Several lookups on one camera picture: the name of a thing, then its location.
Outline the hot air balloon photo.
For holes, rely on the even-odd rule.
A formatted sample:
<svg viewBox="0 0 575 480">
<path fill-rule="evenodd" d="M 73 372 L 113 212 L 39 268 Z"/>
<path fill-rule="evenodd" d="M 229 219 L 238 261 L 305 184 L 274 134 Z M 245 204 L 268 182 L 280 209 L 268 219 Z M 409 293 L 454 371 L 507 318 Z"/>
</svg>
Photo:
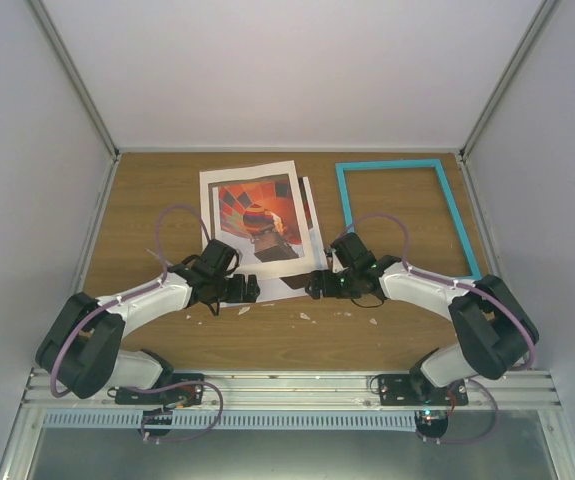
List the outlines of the hot air balloon photo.
<svg viewBox="0 0 575 480">
<path fill-rule="evenodd" d="M 318 215 L 307 177 L 298 178 L 306 230 L 309 234 L 316 269 L 327 267 Z M 214 186 L 213 226 L 215 236 L 236 248 L 241 255 L 240 267 L 305 258 L 304 241 L 296 215 L 288 177 L 263 181 Z M 307 296 L 308 274 L 261 279 L 257 275 L 258 302 L 273 302 Z"/>
</svg>

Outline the clear handled screwdriver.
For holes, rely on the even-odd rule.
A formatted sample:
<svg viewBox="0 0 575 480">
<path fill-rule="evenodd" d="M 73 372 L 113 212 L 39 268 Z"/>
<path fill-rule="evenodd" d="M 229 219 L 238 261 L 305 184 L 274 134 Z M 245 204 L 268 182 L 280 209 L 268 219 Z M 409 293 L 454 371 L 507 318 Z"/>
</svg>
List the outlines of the clear handled screwdriver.
<svg viewBox="0 0 575 480">
<path fill-rule="evenodd" d="M 167 261 L 165 260 L 164 256 L 161 256 L 158 252 L 153 251 L 151 249 L 145 249 L 147 253 L 151 254 L 157 261 L 161 263 L 161 265 L 167 265 Z"/>
</svg>

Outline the turquoise picture frame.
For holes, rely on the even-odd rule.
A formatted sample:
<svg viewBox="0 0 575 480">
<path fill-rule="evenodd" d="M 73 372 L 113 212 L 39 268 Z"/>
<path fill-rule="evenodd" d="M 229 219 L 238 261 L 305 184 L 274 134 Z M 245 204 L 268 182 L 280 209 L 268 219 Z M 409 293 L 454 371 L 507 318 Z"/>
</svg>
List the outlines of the turquoise picture frame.
<svg viewBox="0 0 575 480">
<path fill-rule="evenodd" d="M 442 162 L 438 158 L 429 159 L 398 159 L 398 160 L 376 160 L 360 162 L 341 162 L 335 165 L 336 177 L 338 181 L 341 207 L 343 218 L 346 226 L 350 231 L 353 230 L 354 223 L 351 200 L 347 186 L 346 174 L 348 172 L 358 171 L 384 171 L 384 170 L 413 170 L 413 169 L 431 169 L 435 172 L 443 198 L 446 202 L 452 224 L 456 231 L 462 252 L 469 267 L 470 274 L 464 276 L 464 279 L 480 279 L 481 269 L 472 248 L 466 227 L 463 223 L 456 199 L 451 189 Z"/>
</svg>

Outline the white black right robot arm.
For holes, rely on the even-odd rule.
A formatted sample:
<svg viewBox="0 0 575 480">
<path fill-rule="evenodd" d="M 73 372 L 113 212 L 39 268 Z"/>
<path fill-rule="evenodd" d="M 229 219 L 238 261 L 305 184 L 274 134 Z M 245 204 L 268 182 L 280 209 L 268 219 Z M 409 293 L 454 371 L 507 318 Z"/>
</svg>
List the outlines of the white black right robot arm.
<svg viewBox="0 0 575 480">
<path fill-rule="evenodd" d="M 431 405 L 447 387 L 472 376 L 501 378 L 526 358 L 534 360 L 539 332 L 505 282 L 488 274 L 465 280 L 419 269 L 401 258 L 376 258 L 350 232 L 332 243 L 341 269 L 309 274 L 306 292 L 313 299 L 357 302 L 371 295 L 379 302 L 398 301 L 434 313 L 454 327 L 456 343 L 437 349 L 409 371 L 411 396 Z"/>
</svg>

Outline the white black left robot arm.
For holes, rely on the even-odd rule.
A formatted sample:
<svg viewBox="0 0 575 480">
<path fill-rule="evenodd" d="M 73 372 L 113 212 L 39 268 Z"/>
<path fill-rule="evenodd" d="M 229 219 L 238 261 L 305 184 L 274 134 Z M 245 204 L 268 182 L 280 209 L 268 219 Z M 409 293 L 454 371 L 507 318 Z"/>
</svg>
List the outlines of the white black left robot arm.
<svg viewBox="0 0 575 480">
<path fill-rule="evenodd" d="M 50 374 L 51 395 L 87 399 L 104 388 L 117 388 L 152 404 L 168 400 L 173 367 L 151 351 L 123 350 L 123 339 L 196 304 L 218 315 L 224 303 L 255 302 L 258 280 L 238 273 L 238 265 L 234 248 L 211 240 L 201 254 L 164 265 L 159 277 L 130 290 L 97 298 L 84 292 L 72 295 L 36 353 L 38 365 Z"/>
</svg>

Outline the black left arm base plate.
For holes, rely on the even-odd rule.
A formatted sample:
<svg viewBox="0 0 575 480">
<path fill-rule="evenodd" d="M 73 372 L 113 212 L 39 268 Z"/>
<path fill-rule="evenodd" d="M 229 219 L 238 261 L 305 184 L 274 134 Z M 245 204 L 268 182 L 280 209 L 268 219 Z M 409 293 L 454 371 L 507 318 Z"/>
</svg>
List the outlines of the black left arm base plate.
<svg viewBox="0 0 575 480">
<path fill-rule="evenodd" d="M 203 386 L 198 381 L 205 380 L 200 373 L 172 373 L 165 379 L 158 380 L 153 389 L 159 389 L 176 383 L 183 383 L 181 387 L 175 387 L 158 393 L 138 393 L 126 388 L 112 387 L 107 395 L 118 405 L 151 405 L 167 407 L 170 405 L 190 407 L 202 403 Z"/>
</svg>

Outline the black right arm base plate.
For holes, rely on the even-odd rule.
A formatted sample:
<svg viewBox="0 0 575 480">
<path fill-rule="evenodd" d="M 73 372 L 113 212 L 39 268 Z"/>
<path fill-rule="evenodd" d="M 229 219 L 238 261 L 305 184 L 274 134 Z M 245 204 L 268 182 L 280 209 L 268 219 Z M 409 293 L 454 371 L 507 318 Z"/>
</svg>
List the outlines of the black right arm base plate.
<svg viewBox="0 0 575 480">
<path fill-rule="evenodd" d="M 463 381 L 435 387 L 420 373 L 381 373 L 370 377 L 367 388 L 379 397 L 382 406 L 451 407 L 467 406 Z"/>
</svg>

